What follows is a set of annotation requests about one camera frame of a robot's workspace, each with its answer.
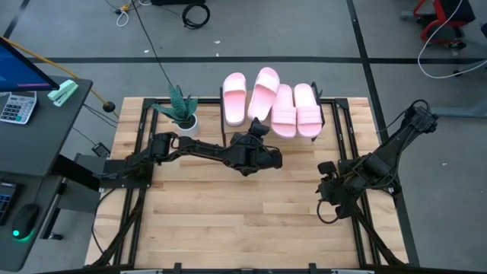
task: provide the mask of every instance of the succulent plant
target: succulent plant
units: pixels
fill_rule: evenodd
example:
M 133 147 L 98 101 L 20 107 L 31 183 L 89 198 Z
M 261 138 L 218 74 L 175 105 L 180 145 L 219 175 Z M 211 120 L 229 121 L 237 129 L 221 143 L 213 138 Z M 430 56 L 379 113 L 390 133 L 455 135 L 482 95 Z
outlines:
M 152 104 L 151 107 L 169 117 L 178 125 L 188 123 L 198 107 L 198 98 L 192 99 L 190 94 L 188 98 L 184 99 L 179 85 L 169 87 L 169 98 L 172 108 L 163 107 L 160 104 Z

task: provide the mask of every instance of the concrete floor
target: concrete floor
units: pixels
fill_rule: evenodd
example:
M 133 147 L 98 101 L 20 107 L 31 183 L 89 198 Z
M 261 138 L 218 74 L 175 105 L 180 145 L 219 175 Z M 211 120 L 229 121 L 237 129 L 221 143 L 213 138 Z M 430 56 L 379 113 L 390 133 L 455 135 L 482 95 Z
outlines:
M 125 1 L 110 0 L 114 5 Z M 469 40 L 487 46 L 478 29 L 487 22 L 487 3 L 470 0 L 478 20 L 465 31 Z M 7 30 L 21 0 L 0 2 L 0 33 Z M 365 49 L 370 58 L 414 59 L 423 43 L 420 28 L 399 20 L 413 0 L 354 0 Z M 346 1 L 341 0 L 208 0 L 212 18 L 201 30 L 182 27 L 180 19 L 162 8 L 139 9 L 159 56 L 315 56 L 353 58 L 336 62 L 186 62 L 164 63 L 173 83 L 199 96 L 218 95 L 225 76 L 243 72 L 255 77 L 264 65 L 277 69 L 293 85 L 316 81 L 327 97 L 370 97 L 358 44 Z M 183 7 L 171 6 L 181 12 Z M 102 0 L 30 1 L 10 39 L 45 57 L 153 57 L 135 15 L 126 27 L 115 25 L 116 15 Z M 442 46 L 429 47 L 424 57 L 483 58 L 487 49 L 469 44 L 459 55 Z M 49 65 L 47 74 L 62 75 Z M 121 107 L 123 97 L 167 95 L 167 82 L 157 63 L 65 63 L 68 69 L 94 81 L 94 88 Z M 468 106 L 487 96 L 487 75 L 474 72 L 462 78 L 433 80 L 417 65 L 373 64 L 372 76 L 386 122 L 413 100 L 426 99 L 433 107 Z M 457 65 L 426 65 L 435 75 L 450 74 Z M 89 95 L 87 104 L 101 110 Z M 95 142 L 110 147 L 115 130 L 82 110 L 75 127 Z M 399 174 L 421 266 L 487 271 L 481 254 L 487 248 L 487 189 L 483 162 L 487 148 L 482 119 L 448 119 L 435 134 L 418 138 L 403 154 Z M 62 150 L 92 155 L 91 143 L 72 132 Z M 22 273 L 81 267 L 88 248 L 93 215 L 63 212 L 55 231 L 66 239 L 37 241 Z

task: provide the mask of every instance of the slipper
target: slipper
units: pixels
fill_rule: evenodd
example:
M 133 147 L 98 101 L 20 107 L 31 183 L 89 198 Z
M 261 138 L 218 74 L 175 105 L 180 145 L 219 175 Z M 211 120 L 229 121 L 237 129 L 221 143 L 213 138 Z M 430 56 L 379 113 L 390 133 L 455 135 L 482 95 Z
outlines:
M 250 99 L 248 117 L 263 121 L 271 110 L 279 88 L 279 75 L 272 68 L 263 68 L 257 75 L 256 85 Z
M 314 138 L 321 132 L 321 106 L 317 105 L 314 92 L 308 84 L 298 84 L 294 88 L 294 105 L 296 106 L 298 132 L 301 136 Z
M 239 72 L 230 74 L 223 82 L 225 120 L 229 126 L 240 126 L 244 123 L 246 99 L 245 76 Z
M 271 128 L 276 135 L 285 139 L 296 136 L 296 108 L 291 87 L 286 84 L 279 85 L 271 113 Z

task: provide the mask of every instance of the computer mouse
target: computer mouse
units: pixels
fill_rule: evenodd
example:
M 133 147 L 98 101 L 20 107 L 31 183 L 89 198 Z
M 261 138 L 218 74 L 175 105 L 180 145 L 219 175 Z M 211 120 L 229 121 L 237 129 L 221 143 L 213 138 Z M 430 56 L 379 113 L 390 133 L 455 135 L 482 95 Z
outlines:
M 39 206 L 36 204 L 22 206 L 12 222 L 12 235 L 19 240 L 29 236 L 36 224 L 37 215 L 39 215 Z

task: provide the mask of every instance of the white pot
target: white pot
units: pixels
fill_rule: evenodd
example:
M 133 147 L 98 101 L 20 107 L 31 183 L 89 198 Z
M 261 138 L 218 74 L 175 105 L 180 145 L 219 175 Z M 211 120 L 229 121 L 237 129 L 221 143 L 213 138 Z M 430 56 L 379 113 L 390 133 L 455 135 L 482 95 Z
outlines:
M 193 124 L 193 126 L 191 126 L 188 129 L 181 128 L 180 125 L 176 124 L 176 127 L 179 130 L 181 136 L 187 136 L 192 138 L 196 136 L 196 134 L 198 134 L 199 132 L 198 117 L 195 114 L 193 114 L 193 117 L 195 117 L 195 123 Z

